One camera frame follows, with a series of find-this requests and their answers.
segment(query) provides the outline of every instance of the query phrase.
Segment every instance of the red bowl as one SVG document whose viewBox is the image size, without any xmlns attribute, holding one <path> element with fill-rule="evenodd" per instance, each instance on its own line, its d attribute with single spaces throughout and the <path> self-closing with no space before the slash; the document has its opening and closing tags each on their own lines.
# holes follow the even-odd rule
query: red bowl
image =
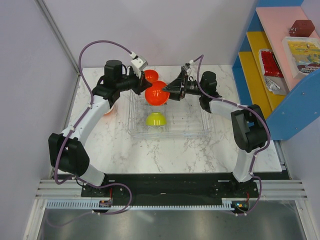
<svg viewBox="0 0 320 240">
<path fill-rule="evenodd" d="M 158 81 L 159 74 L 155 70 L 148 69 L 144 71 L 144 77 L 149 83 L 154 83 Z"/>
<path fill-rule="evenodd" d="M 165 104 L 170 96 L 169 92 L 162 91 L 167 86 L 163 81 L 155 81 L 152 86 L 147 88 L 144 92 L 145 100 L 152 106 L 161 106 Z"/>
</svg>

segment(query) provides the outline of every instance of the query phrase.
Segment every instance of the green bowl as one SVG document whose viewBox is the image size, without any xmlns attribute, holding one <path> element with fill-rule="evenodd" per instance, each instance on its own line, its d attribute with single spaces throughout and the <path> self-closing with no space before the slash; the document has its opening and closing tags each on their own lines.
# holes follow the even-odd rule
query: green bowl
<svg viewBox="0 0 320 240">
<path fill-rule="evenodd" d="M 152 112 L 145 120 L 147 126 L 163 126 L 167 124 L 166 117 L 161 112 Z"/>
</svg>

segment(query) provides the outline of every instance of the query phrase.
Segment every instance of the marble countertop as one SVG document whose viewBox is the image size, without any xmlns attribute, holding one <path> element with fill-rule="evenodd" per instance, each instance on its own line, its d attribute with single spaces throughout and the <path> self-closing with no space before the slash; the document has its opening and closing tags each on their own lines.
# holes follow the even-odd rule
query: marble countertop
<svg viewBox="0 0 320 240">
<path fill-rule="evenodd" d="M 148 67 L 159 73 L 159 79 L 170 82 L 180 72 L 180 66 Z M 239 102 L 232 69 L 229 65 L 202 66 L 200 73 L 216 73 L 217 91 L 225 99 Z M 101 68 L 84 68 L 83 74 L 91 89 L 95 87 Z M 70 121 L 79 115 L 90 94 L 79 82 Z M 104 115 L 89 135 L 85 149 L 90 163 L 108 174 L 134 173 L 223 173 L 232 172 L 237 161 L 238 147 L 231 122 L 212 114 L 212 131 L 196 138 L 137 139 L 128 134 L 129 92 L 121 93 L 114 110 Z M 281 172 L 275 145 L 259 153 L 255 172 Z"/>
</svg>

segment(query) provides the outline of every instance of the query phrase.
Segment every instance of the wooden shelf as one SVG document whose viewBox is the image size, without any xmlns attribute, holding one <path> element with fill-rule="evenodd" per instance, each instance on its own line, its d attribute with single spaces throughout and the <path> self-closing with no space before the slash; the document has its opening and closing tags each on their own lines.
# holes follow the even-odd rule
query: wooden shelf
<svg viewBox="0 0 320 240">
<path fill-rule="evenodd" d="M 242 51 L 239 52 L 239 58 L 252 103 L 260 106 L 266 119 L 271 114 L 272 109 L 254 55 L 250 51 Z"/>
<path fill-rule="evenodd" d="M 308 18 L 300 6 L 257 7 L 256 12 L 291 91 L 300 80 L 293 78 L 291 74 L 282 40 L 284 37 L 289 37 L 289 29 L 296 20 Z M 310 37 L 319 38 L 316 31 Z"/>
<path fill-rule="evenodd" d="M 259 79 L 262 81 L 264 90 L 266 92 L 268 101 L 270 103 L 271 109 L 275 110 L 276 107 L 285 99 L 285 96 L 283 95 L 276 95 L 273 94 L 271 91 L 269 91 L 266 87 L 265 80 L 262 74 L 262 70 L 260 67 L 260 61 L 259 61 L 259 50 L 260 49 L 272 49 L 266 34 L 263 31 L 248 31 L 246 33 L 248 41 L 250 43 L 250 47 L 253 53 L 253 57 L 255 60 L 255 64 L 257 66 L 257 69 L 259 71 Z"/>
</svg>

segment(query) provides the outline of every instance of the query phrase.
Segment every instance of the wire basket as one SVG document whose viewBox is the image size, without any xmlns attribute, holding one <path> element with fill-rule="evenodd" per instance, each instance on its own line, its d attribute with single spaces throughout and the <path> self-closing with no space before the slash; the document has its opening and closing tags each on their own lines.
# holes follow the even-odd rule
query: wire basket
<svg viewBox="0 0 320 240">
<path fill-rule="evenodd" d="M 154 112 L 165 116 L 166 125 L 146 125 L 147 117 Z M 169 99 L 164 105 L 152 106 L 144 94 L 138 96 L 130 92 L 128 133 L 134 138 L 191 138 L 210 131 L 211 115 L 202 110 L 198 96 L 186 95 L 181 101 Z"/>
</svg>

